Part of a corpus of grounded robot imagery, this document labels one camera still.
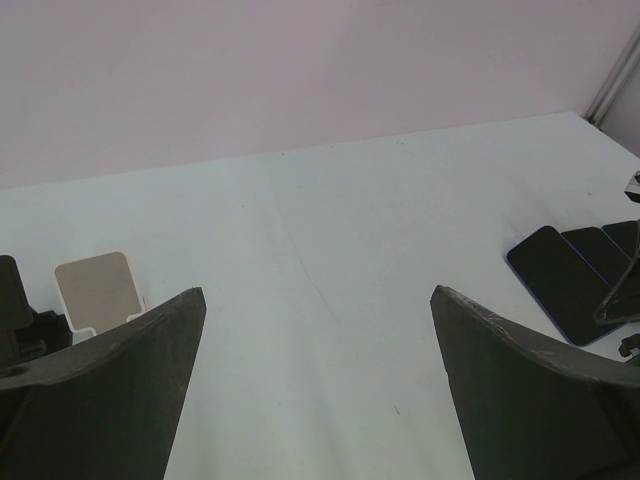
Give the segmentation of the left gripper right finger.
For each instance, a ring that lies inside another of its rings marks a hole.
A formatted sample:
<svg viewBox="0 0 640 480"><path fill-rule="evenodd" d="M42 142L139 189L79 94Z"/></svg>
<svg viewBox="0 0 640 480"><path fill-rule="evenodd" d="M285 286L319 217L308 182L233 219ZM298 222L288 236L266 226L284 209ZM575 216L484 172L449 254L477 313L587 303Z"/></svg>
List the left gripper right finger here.
<svg viewBox="0 0 640 480"><path fill-rule="evenodd" d="M639 368L507 320L450 287L433 322L477 479L636 479Z"/></svg>

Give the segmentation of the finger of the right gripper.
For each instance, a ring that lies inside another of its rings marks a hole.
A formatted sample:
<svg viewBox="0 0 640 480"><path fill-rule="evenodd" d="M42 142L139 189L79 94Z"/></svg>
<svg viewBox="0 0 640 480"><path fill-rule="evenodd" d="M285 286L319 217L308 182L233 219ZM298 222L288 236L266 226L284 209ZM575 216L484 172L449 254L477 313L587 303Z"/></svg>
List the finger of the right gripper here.
<svg viewBox="0 0 640 480"><path fill-rule="evenodd" d="M597 324L639 321L639 221L627 222L625 244L630 245L634 233L634 249L625 252L611 239L611 229L602 228L604 241L596 259L596 271L610 287L609 293L594 312Z"/></svg>

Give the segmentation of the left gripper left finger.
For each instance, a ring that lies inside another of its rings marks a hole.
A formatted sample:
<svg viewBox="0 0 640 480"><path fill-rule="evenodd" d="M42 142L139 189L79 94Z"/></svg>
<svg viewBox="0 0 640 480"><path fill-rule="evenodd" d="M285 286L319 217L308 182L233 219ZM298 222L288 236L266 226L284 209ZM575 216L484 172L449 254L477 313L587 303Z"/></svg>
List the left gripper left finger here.
<svg viewBox="0 0 640 480"><path fill-rule="evenodd" d="M82 343L1 371L4 479L161 479L206 317L191 288Z"/></svg>

